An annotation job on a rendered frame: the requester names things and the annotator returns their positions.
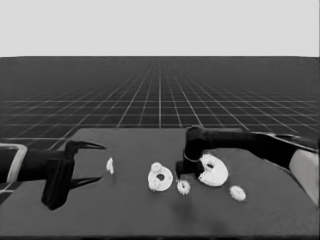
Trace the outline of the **large thick white disc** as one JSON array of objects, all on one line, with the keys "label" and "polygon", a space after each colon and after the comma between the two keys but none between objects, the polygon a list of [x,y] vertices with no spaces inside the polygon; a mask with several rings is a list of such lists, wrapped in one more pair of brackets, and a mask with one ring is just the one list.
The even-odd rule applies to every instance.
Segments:
[{"label": "large thick white disc", "polygon": [[212,154],[204,154],[200,159],[204,172],[200,174],[199,181],[211,186],[222,186],[228,179],[229,172],[222,160]]}]

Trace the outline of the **white round carrier with pins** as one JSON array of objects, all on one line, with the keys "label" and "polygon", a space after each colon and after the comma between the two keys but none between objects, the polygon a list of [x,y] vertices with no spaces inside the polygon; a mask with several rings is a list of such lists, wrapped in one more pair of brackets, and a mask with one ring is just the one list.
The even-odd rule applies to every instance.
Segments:
[{"label": "white round carrier with pins", "polygon": [[160,172],[152,172],[150,171],[148,174],[148,186],[149,186],[149,182],[152,181],[154,178],[158,178],[161,181],[161,185],[158,191],[156,192],[163,192],[168,190],[173,182],[173,175],[172,172],[166,168],[166,167],[162,167]]}]

